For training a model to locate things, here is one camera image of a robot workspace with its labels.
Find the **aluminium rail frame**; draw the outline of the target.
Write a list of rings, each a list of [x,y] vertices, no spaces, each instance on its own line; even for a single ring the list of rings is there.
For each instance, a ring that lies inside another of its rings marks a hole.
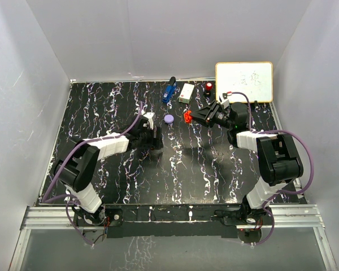
[[[27,208],[10,270],[19,270],[32,230],[102,231],[106,238],[136,236],[216,236],[235,238],[241,230],[312,228],[326,270],[337,270],[320,211],[315,204],[270,204],[249,219],[235,217],[238,204],[109,204],[100,222],[86,222],[79,210],[59,206]]]

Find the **white box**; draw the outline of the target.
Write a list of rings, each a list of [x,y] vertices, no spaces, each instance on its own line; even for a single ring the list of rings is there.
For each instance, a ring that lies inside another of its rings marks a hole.
[[[178,98],[179,102],[189,104],[192,98],[193,90],[194,85],[185,83]]]

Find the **orange earbud case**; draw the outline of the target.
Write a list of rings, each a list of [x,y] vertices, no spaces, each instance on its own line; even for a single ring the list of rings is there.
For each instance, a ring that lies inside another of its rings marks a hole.
[[[192,122],[191,110],[187,110],[187,111],[184,113],[184,121],[185,121],[187,124],[190,124],[190,123]]]

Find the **white whiteboard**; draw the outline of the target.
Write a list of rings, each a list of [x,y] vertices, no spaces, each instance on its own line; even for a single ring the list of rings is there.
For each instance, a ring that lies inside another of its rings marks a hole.
[[[229,101],[270,103],[273,101],[271,62],[221,62],[215,66],[216,100],[232,92]]]

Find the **purple earbud case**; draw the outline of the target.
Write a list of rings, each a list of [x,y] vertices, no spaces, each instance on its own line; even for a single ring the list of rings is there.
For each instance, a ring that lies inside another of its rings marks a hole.
[[[164,116],[164,122],[166,124],[172,124],[174,122],[174,117],[170,114]]]

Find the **red black button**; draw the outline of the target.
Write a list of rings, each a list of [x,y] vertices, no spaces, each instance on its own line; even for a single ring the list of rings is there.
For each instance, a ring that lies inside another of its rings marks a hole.
[[[211,92],[212,92],[212,83],[207,82],[205,86],[204,95],[209,97],[211,95]]]

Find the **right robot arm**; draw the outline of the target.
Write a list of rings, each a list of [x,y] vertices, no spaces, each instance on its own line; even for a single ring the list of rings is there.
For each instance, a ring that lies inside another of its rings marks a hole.
[[[244,196],[237,210],[217,210],[215,216],[253,224],[269,214],[272,196],[303,174],[303,165],[292,136],[285,133],[260,134],[250,129],[251,107],[241,102],[230,106],[217,101],[184,113],[186,123],[195,121],[208,128],[215,124],[227,129],[229,143],[236,148],[255,152],[260,177]]]

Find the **blue black tool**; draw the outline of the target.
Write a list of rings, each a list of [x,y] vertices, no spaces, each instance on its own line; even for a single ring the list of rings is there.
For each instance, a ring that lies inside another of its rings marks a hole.
[[[172,76],[170,80],[168,81],[164,94],[162,96],[163,103],[168,103],[170,101],[173,93],[175,92],[176,86],[177,86],[176,77]]]

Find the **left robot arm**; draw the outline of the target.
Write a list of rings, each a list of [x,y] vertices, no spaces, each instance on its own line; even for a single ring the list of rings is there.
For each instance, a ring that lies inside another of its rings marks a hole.
[[[111,133],[95,139],[74,138],[55,163],[53,174],[79,203],[76,214],[92,225],[105,220],[102,200],[91,180],[97,162],[137,148],[163,148],[161,127],[154,125],[155,113],[148,112],[134,118],[124,134]]]

